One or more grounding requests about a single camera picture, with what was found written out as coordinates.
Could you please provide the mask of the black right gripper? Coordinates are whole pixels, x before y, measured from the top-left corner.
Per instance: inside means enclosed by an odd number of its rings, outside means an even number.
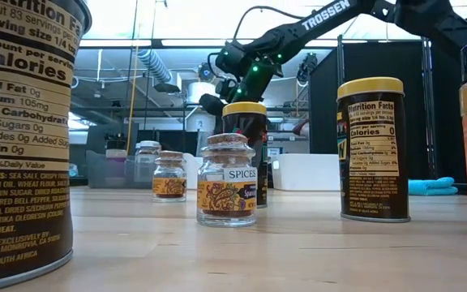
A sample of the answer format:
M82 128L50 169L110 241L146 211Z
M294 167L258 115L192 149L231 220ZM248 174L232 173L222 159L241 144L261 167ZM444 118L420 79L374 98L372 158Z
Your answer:
M256 82L254 79L248 79L247 82L241 82L235 79L224 79L216 86L216 93L220 98L211 94L203 94L199 99L199 104L202 108L213 116L221 116L225 103L235 103L242 101L260 102L263 100L264 84Z

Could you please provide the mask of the small cork-top glass jar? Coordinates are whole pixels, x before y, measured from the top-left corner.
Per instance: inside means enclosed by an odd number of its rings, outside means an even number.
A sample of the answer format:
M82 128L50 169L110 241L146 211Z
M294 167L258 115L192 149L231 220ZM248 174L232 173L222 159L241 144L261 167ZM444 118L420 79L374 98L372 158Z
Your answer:
M211 227L254 225L258 170L251 165L255 150L238 133L207 138L198 170L196 220Z
M152 176L152 200L178 203L186 200L185 159L182 152L161 151Z

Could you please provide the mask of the white-lid seasoning jar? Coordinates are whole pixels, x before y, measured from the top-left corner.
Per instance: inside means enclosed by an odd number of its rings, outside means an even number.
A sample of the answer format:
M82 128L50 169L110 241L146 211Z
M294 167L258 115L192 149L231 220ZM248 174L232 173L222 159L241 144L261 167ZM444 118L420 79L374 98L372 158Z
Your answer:
M135 153L135 181L149 183L156 168L155 160L159 157L161 144L157 141L142 140Z

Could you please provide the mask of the purple-label dark-lid spice jar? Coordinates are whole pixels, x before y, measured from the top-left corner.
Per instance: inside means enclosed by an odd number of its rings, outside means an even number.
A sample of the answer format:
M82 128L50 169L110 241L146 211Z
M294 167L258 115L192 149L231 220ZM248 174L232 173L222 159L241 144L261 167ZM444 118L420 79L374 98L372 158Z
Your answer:
M127 151L125 149L111 148L105 151L106 179L111 183L123 183L125 181L125 168Z

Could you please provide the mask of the yellow-lid black spice can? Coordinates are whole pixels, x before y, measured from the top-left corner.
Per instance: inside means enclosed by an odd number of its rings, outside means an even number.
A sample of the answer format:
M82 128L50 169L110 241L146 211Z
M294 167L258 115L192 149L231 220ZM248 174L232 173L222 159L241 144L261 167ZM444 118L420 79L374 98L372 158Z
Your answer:
M336 133L341 216L359 221L410 221L404 85L369 77L337 90Z
M86 0L0 0L0 289L73 255L69 112Z
M222 110L223 132L238 133L247 138L255 150L251 164L258 170L257 208L268 206L268 135L267 108L256 102L241 101Z

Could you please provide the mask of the white plastic bin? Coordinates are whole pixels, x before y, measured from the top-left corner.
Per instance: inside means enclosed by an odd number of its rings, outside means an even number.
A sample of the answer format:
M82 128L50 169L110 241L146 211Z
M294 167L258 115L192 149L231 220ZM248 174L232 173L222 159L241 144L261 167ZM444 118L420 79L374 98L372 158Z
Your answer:
M280 154L272 159L272 181L281 191L340 191L338 156Z
M190 190L197 189L198 170L203 164L202 157L194 157L190 153L184 153L185 160L184 170L186 172L186 188Z

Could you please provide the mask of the grey translucent plastic bin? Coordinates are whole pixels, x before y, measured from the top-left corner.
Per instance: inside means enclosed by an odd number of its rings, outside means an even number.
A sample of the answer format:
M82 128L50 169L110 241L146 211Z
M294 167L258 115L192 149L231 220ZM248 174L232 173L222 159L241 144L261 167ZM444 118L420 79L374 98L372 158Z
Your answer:
M88 185L91 188L117 188L117 189L145 189L152 190L151 182L135 181L135 155L127 157L125 168L125 181L113 183L106 179L106 159L104 154L93 151L87 152Z

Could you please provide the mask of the black partition panel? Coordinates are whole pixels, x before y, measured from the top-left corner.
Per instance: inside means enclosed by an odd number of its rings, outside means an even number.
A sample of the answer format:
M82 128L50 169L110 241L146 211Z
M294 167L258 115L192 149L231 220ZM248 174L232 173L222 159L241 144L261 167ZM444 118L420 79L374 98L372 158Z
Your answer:
M334 49L309 81L310 151L335 154L336 92L345 81L375 76L400 79L405 87L408 175L412 179L452 177L465 183L461 125L460 63L436 45L422 43L345 44Z

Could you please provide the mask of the silver flexible duct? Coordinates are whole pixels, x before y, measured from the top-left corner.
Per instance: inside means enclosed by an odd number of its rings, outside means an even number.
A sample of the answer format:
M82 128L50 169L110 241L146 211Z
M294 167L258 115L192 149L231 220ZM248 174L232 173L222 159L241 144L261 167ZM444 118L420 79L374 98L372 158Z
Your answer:
M142 49L136 54L136 57L159 83L168 83L172 79L169 69L155 50Z

